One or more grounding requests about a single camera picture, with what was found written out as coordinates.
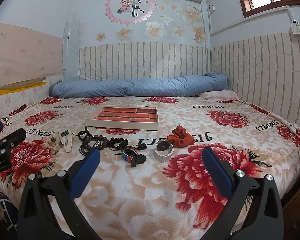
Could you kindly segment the pink pillow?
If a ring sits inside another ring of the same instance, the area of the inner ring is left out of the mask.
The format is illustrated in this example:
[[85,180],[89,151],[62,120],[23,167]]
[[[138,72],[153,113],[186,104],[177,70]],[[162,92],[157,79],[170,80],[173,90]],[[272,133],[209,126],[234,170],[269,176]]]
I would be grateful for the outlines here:
[[219,101],[236,101],[239,100],[238,95],[232,90],[220,90],[213,92],[204,92],[198,95],[201,99],[209,102],[219,102]]

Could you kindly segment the cream jewelry tray red lining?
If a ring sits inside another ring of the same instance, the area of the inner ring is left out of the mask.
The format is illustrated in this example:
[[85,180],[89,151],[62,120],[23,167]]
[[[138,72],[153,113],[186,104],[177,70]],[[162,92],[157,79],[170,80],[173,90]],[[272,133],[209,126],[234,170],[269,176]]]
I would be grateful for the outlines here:
[[159,116],[155,107],[102,106],[85,118],[89,127],[157,131]]

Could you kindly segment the floral bed blanket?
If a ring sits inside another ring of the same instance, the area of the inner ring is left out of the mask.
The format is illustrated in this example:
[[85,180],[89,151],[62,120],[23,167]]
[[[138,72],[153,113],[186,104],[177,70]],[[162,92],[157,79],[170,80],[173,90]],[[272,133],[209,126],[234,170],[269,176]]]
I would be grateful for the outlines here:
[[[92,135],[145,144],[145,163],[131,168],[118,151],[101,151],[101,161],[76,204],[103,239],[199,239],[226,205],[206,172],[201,152],[208,146],[234,170],[251,177],[272,174],[285,195],[300,177],[300,132],[292,133],[268,111],[236,101],[200,97],[49,97],[3,117],[0,139],[19,128],[24,142],[12,150],[12,167],[0,173],[0,192],[18,206],[27,177],[49,177],[68,169],[83,155],[78,133],[85,118],[102,106],[155,107],[157,131],[91,127]],[[153,155],[155,145],[177,126],[194,145],[177,148],[169,161]],[[72,148],[65,152],[59,133],[69,129]]]

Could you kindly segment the rainbow strap black claw clip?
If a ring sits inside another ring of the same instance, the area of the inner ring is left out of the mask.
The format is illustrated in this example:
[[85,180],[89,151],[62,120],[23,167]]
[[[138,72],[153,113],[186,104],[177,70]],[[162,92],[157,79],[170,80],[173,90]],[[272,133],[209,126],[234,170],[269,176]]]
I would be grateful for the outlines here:
[[135,150],[130,148],[124,148],[116,155],[120,155],[123,160],[130,163],[131,168],[135,168],[137,165],[141,165],[147,160],[145,155],[138,154]]

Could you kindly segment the heart wall sticker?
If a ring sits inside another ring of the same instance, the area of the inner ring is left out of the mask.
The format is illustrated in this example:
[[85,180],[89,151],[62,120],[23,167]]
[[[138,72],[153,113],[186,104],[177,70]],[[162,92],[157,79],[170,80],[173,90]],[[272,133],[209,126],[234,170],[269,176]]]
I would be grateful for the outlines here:
[[156,0],[107,0],[104,11],[111,22],[130,26],[147,21],[155,7]]

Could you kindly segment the rolled blue quilt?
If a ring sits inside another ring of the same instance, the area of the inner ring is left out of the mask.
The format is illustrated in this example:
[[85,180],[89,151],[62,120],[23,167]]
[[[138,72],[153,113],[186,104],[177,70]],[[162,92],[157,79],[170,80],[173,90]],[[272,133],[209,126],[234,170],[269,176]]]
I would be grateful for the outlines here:
[[118,96],[191,97],[227,89],[228,78],[219,73],[157,79],[60,81],[50,86],[55,98]]

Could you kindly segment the white hair clip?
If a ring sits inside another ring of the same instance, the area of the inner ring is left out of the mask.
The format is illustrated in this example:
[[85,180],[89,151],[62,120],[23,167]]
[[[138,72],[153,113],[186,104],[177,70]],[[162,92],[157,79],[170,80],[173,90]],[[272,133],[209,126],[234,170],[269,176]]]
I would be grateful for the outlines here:
[[69,129],[59,133],[59,139],[65,152],[69,153],[72,148],[72,133]]

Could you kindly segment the rust orange scrunchie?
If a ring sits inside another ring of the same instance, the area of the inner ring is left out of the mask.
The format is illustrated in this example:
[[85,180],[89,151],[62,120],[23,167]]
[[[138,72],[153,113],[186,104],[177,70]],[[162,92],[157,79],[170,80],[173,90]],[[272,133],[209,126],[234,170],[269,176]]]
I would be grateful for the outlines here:
[[194,145],[194,137],[190,135],[190,133],[188,133],[183,126],[180,125],[177,126],[172,131],[172,134],[168,135],[166,139],[177,148],[185,148]]

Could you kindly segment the yellow board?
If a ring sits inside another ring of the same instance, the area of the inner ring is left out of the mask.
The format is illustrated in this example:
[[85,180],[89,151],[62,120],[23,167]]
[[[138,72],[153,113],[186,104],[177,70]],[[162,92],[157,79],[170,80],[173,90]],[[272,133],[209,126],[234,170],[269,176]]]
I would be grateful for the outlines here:
[[5,94],[21,92],[23,90],[27,90],[27,89],[31,89],[31,88],[35,88],[35,87],[39,87],[39,86],[44,86],[46,84],[47,84],[47,82],[42,81],[42,82],[32,83],[30,85],[19,86],[19,87],[15,87],[15,88],[2,89],[2,90],[0,90],[0,96],[5,95]]

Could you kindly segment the black beaded scrunchie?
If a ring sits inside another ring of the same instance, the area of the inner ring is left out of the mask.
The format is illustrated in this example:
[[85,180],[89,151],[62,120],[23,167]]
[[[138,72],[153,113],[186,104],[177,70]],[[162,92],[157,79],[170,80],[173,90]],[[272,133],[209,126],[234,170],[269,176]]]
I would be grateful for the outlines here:
[[127,139],[123,138],[111,138],[108,141],[108,148],[112,151],[120,151],[125,149],[129,144],[129,141]]

